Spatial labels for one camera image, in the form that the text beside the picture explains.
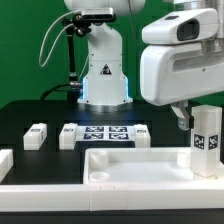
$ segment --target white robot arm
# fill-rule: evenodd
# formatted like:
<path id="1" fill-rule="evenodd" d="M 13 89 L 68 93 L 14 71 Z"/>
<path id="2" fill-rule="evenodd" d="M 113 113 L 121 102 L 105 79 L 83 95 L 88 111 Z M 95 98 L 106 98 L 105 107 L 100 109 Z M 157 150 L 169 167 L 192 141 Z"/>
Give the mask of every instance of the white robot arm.
<path id="1" fill-rule="evenodd" d="M 224 1 L 174 4 L 183 10 L 146 26 L 142 33 L 151 45 L 141 58 L 141 94 L 158 106 L 224 90 Z"/>
<path id="2" fill-rule="evenodd" d="M 87 34 L 89 71 L 83 79 L 83 96 L 78 99 L 81 108 L 111 112 L 132 102 L 128 96 L 128 82 L 122 71 L 122 38 L 98 18 L 139 12 L 145 0 L 65 0 L 70 11 L 80 11 L 76 22 L 95 19 Z"/>
<path id="3" fill-rule="evenodd" d="M 70 11 L 112 8 L 117 16 L 124 16 L 130 13 L 128 1 L 131 4 L 133 13 L 138 13 L 144 7 L 146 0 L 64 0 Z"/>

